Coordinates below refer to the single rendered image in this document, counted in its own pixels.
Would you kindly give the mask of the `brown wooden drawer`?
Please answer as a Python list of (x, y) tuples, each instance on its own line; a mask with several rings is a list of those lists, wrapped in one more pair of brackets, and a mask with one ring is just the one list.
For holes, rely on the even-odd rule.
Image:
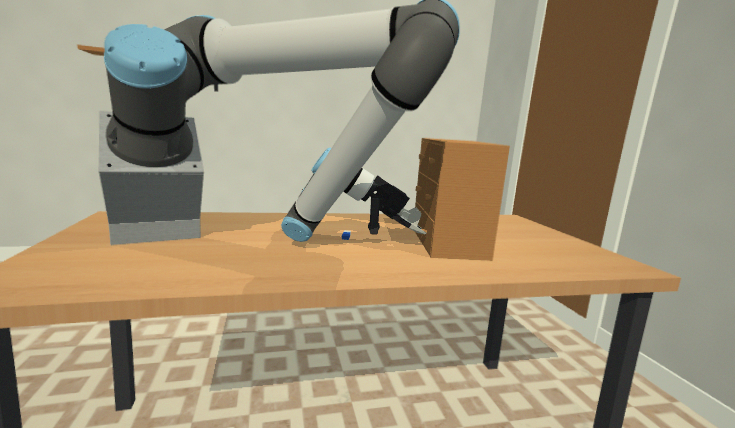
[(423, 207), (425, 204), (424, 196), (426, 194), (426, 185), (427, 185), (427, 176), (423, 174), (422, 172), (419, 172), (418, 186), (416, 186), (416, 191), (417, 191), (416, 199), (419, 201), (419, 203)]
[[(430, 143), (430, 144), (429, 144)], [(419, 154), (420, 166), (419, 169), (428, 174), (428, 158), (430, 156), (430, 141), (422, 141), (421, 154)]]
[(422, 230), (425, 231), (426, 234), (421, 234), (421, 241), (431, 255), (434, 220), (428, 215), (426, 211), (424, 211)]
[(430, 213), (430, 215), (434, 219), (435, 219), (435, 211), (436, 211), (437, 193), (438, 193), (438, 183), (432, 180), (431, 178), (428, 178), (427, 190), (424, 196), (425, 209)]
[[(421, 218), (419, 220), (418, 226), (420, 226), (422, 228), (424, 209), (420, 206), (420, 204), (418, 202), (416, 202), (416, 207), (415, 208), (418, 208), (418, 210), (421, 212)], [(418, 236), (421, 239), (421, 234), (420, 233), (417, 233), (417, 234), (418, 234)]]
[(439, 181), (443, 144), (431, 143), (428, 175)]

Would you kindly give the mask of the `brown wooden chest of drawers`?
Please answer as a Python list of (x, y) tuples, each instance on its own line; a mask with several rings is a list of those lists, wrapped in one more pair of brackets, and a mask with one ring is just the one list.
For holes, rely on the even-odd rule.
[(510, 146), (427, 139), (443, 144), (439, 181), (419, 169), (439, 183), (435, 219), (416, 199), (434, 220), (431, 255), (416, 235), (431, 258), (493, 261)]

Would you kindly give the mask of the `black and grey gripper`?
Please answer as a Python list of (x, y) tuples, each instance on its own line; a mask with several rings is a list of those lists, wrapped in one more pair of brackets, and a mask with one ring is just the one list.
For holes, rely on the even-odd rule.
[[(377, 191), (377, 193), (374, 193), (374, 191)], [(389, 218), (396, 220), (400, 224), (417, 233), (426, 234), (426, 232), (418, 226), (421, 218), (421, 212), (418, 208), (412, 208), (411, 210), (404, 209), (410, 199), (406, 193), (394, 185), (389, 184), (378, 175), (375, 180), (373, 180), (373, 184), (367, 194), (361, 200), (365, 202), (369, 197), (379, 199), (378, 210)]]

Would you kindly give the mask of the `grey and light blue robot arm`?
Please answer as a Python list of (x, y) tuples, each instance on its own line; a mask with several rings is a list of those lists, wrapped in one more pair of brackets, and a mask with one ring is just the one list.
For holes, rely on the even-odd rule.
[(119, 26), (104, 42), (113, 111), (107, 144), (134, 165), (175, 165), (193, 149), (186, 102), (207, 86), (242, 75), (375, 67), (372, 87), (283, 218), (283, 232), (304, 242), (342, 192), (357, 201), (367, 194), (374, 175), (363, 165), (404, 111), (428, 96), (459, 34), (446, 0), (241, 26), (208, 15), (166, 29)]

